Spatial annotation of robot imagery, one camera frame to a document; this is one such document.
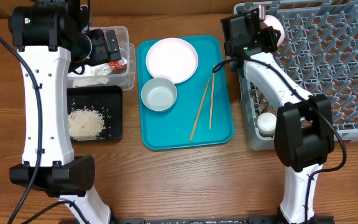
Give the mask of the pile of rice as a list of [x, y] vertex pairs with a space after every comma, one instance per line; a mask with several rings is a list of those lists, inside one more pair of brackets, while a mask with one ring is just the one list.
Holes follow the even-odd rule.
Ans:
[[104, 115], [97, 110], [75, 109], [68, 115], [68, 130], [74, 141], [99, 140], [107, 129]]

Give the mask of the white paper cup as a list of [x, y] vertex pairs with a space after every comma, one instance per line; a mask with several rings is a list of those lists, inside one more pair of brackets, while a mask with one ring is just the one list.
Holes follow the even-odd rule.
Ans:
[[257, 118], [257, 128], [263, 136], [273, 136], [275, 134], [277, 117], [273, 113], [262, 113]]

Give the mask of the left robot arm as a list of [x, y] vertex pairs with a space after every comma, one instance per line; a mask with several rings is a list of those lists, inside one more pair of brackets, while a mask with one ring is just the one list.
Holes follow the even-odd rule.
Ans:
[[90, 6], [79, 1], [35, 1], [9, 18], [24, 81], [26, 133], [22, 161], [9, 178], [56, 198], [80, 223], [116, 223], [94, 187], [94, 159], [75, 154], [68, 130], [68, 74], [119, 58], [104, 32], [89, 23]]

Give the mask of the grey-white bowl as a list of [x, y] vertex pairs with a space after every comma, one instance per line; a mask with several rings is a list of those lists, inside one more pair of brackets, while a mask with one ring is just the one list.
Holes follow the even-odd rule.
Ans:
[[148, 109], [163, 112], [174, 105], [177, 95], [177, 88], [170, 80], [153, 78], [142, 87], [140, 98]]

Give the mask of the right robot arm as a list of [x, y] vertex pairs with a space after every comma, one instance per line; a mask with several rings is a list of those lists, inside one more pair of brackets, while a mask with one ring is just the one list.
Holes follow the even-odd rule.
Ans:
[[241, 106], [250, 148], [262, 149], [258, 137], [272, 138], [285, 166], [285, 189], [275, 218], [250, 223], [333, 223], [313, 209], [323, 164], [334, 150], [332, 109], [326, 95], [313, 95], [295, 83], [273, 53], [284, 41], [282, 23], [262, 6], [221, 19], [226, 62], [239, 76]]

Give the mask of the pink bowl with rice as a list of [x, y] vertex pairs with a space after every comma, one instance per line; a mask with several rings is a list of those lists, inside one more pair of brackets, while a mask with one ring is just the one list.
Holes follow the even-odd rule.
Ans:
[[271, 15], [266, 15], [265, 20], [261, 22], [262, 27], [270, 27], [272, 26], [273, 29], [278, 30], [280, 32], [280, 37], [277, 41], [277, 46], [279, 47], [280, 44], [285, 39], [285, 29], [282, 25], [282, 23], [275, 17]]

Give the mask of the white napkin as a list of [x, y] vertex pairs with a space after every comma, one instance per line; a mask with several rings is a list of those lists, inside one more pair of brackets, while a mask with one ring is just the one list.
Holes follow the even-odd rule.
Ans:
[[109, 81], [108, 75], [112, 72], [112, 68], [104, 63], [96, 66], [85, 66], [85, 72], [78, 75], [74, 72], [68, 74], [67, 87], [79, 88], [85, 86], [104, 85]]

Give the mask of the red snack wrapper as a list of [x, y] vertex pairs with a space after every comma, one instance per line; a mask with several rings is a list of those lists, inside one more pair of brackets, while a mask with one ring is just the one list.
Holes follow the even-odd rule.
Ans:
[[124, 73], [127, 70], [127, 60], [125, 58], [108, 62], [108, 65], [113, 73]]

